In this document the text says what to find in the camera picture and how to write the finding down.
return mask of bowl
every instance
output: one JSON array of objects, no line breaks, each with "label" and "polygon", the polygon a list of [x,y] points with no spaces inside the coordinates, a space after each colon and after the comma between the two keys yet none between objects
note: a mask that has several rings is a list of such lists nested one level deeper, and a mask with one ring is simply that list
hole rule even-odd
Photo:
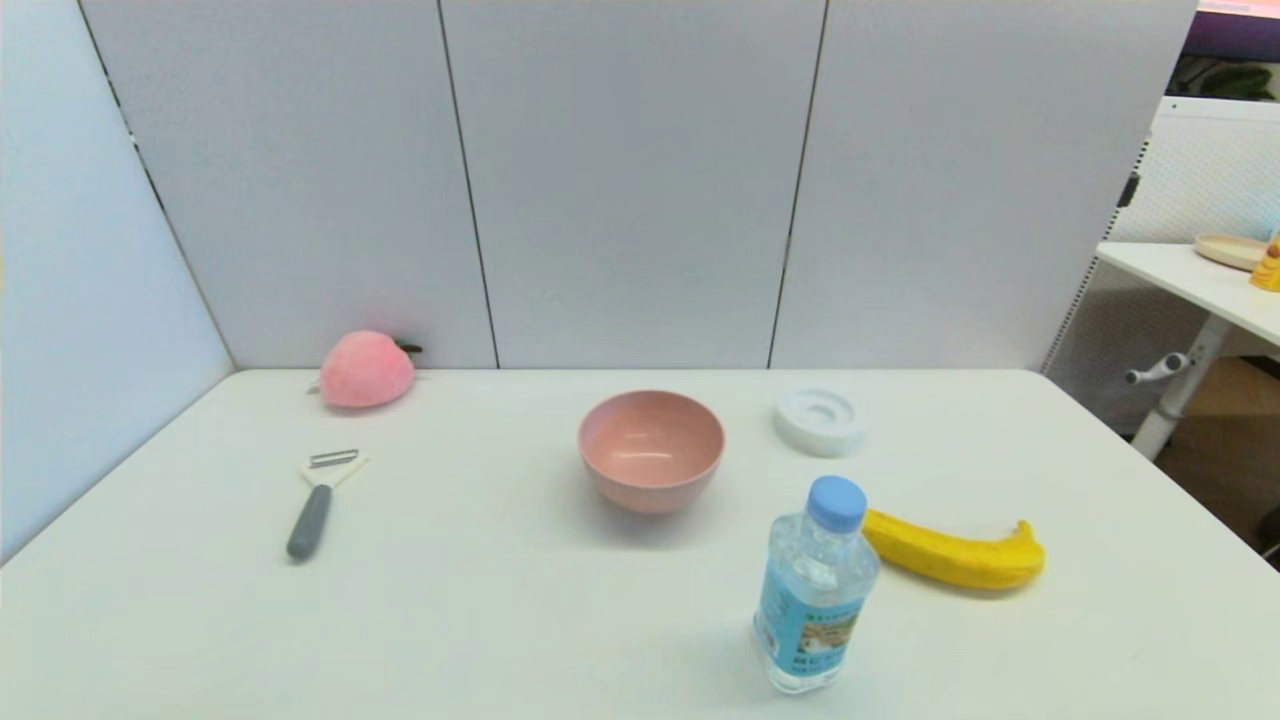
[{"label": "bowl", "polygon": [[588,413],[577,450],[604,497],[655,515],[685,507],[707,488],[724,452],[724,428],[696,400],[641,389]]}]

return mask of white lid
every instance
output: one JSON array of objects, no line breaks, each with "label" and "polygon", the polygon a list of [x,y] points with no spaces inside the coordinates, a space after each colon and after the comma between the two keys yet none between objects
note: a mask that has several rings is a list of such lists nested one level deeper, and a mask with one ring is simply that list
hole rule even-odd
[{"label": "white lid", "polygon": [[773,427],[791,447],[819,457],[849,455],[863,437],[852,404],[823,388],[783,395],[773,414]]}]

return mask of pink peach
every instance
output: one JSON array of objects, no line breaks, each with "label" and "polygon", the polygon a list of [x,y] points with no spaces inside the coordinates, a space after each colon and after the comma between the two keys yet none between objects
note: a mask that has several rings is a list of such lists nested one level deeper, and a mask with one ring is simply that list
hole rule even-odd
[{"label": "pink peach", "polygon": [[390,402],[413,384],[413,361],[383,333],[343,336],[320,366],[320,395],[338,407]]}]

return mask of water bottle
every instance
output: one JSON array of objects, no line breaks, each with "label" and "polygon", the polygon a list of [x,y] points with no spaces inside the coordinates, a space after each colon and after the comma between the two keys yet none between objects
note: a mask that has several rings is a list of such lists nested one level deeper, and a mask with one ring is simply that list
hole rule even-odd
[{"label": "water bottle", "polygon": [[860,532],[864,515],[863,491],[826,475],[809,488],[804,512],[773,521],[755,637],[769,680],[785,693],[820,688],[840,673],[879,575],[879,556]]}]

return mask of yellow banana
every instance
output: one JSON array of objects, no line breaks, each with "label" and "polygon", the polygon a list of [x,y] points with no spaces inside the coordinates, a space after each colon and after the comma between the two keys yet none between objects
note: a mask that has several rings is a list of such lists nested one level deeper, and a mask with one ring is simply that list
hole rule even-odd
[{"label": "yellow banana", "polygon": [[1016,588],[1044,569],[1044,548],[1025,520],[1019,520],[1007,538],[986,542],[946,536],[868,510],[863,534],[888,562],[965,588]]}]

